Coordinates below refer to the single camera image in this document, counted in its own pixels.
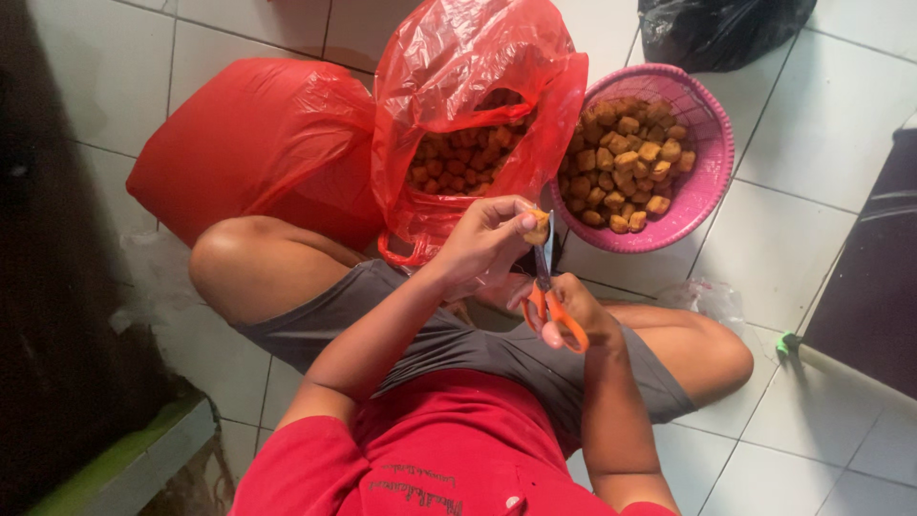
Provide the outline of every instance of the scissor handle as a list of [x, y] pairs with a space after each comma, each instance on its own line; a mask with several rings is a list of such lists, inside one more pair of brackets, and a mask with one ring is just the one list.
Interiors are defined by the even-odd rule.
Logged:
[[531, 318], [533, 316], [529, 315], [531, 310], [527, 305], [528, 303], [535, 304], [535, 317], [538, 317], [538, 322], [541, 323], [542, 327], [545, 326], [547, 322], [547, 314], [549, 312], [551, 314], [551, 320], [563, 324], [573, 333], [577, 346], [573, 346], [569, 341], [564, 339], [564, 343], [567, 347], [574, 353], [586, 353], [586, 350], [589, 349], [589, 337], [586, 335], [586, 331], [584, 331], [580, 324], [567, 313], [553, 291], [548, 290], [546, 293], [542, 292], [541, 289], [538, 288], [538, 283], [536, 282], [528, 299], [523, 299], [523, 304], [525, 304], [525, 306], [523, 306], [522, 313], [525, 316], [525, 322], [532, 331], [538, 333], [539, 328], [537, 328], [532, 321]]
[[532, 293], [528, 295], [528, 299], [523, 299], [523, 310], [522, 315], [525, 316], [525, 323], [528, 324], [528, 327], [532, 329], [535, 333], [538, 333], [538, 328], [535, 326], [535, 323], [531, 320], [529, 312], [531, 311], [528, 307], [528, 303], [533, 303], [535, 305], [535, 310], [538, 316], [538, 322], [541, 323], [541, 326], [544, 326], [547, 322], [547, 302], [545, 300], [545, 293], [538, 288], [538, 282], [535, 281], [535, 285], [532, 287]]
[[589, 337], [586, 335], [586, 331], [567, 313], [554, 291], [548, 291], [545, 298], [547, 299], [547, 311], [551, 314], [551, 320], [569, 328], [573, 333], [573, 337], [576, 338], [578, 346], [574, 347], [567, 339], [564, 339], [564, 343], [574, 353], [586, 353], [586, 350], [589, 349]]

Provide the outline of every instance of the leg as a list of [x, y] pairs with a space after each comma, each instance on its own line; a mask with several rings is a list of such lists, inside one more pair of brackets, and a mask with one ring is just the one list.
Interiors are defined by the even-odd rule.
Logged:
[[646, 342], [695, 407], [725, 398], [751, 377], [751, 352], [722, 324], [687, 310], [601, 302]]
[[303, 305], [365, 258], [318, 233], [270, 217], [227, 219], [194, 245], [189, 275], [230, 324], [250, 324]]

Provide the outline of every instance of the black plastic bag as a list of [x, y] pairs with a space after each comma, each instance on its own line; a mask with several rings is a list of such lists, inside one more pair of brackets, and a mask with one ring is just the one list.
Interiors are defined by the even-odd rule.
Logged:
[[639, 0], [643, 53], [685, 72], [738, 70], [800, 31], [815, 0]]

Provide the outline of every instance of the red shirt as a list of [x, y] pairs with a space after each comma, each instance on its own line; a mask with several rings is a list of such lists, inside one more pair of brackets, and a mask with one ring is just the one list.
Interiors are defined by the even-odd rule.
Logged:
[[[617, 514], [570, 478], [535, 397], [498, 376], [420, 376], [367, 402], [354, 428], [316, 416], [275, 432], [231, 514]], [[673, 513], [642, 502], [625, 515]]]

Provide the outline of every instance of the white tile floor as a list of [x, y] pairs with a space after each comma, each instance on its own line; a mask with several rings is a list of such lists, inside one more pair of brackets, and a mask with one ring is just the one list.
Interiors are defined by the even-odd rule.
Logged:
[[[235, 59], [327, 59], [367, 87], [419, 0], [28, 0], [110, 244], [151, 216], [124, 191], [143, 143]], [[643, 61], [636, 0], [557, 0], [590, 82]], [[735, 128], [735, 179], [689, 237], [638, 256], [570, 234], [560, 268], [597, 295], [645, 299], [691, 275], [742, 292], [756, 359], [737, 394], [656, 427], [684, 514], [917, 514], [917, 409], [865, 384], [780, 364], [773, 343], [811, 312], [891, 145], [917, 109], [912, 0], [820, 0], [797, 39], [745, 69], [699, 73]], [[115, 274], [129, 283], [131, 264]], [[625, 293], [613, 287], [630, 291]], [[236, 478], [271, 435], [300, 375], [209, 308], [160, 314], [165, 359], [206, 392]], [[581, 455], [570, 471], [588, 484]]]

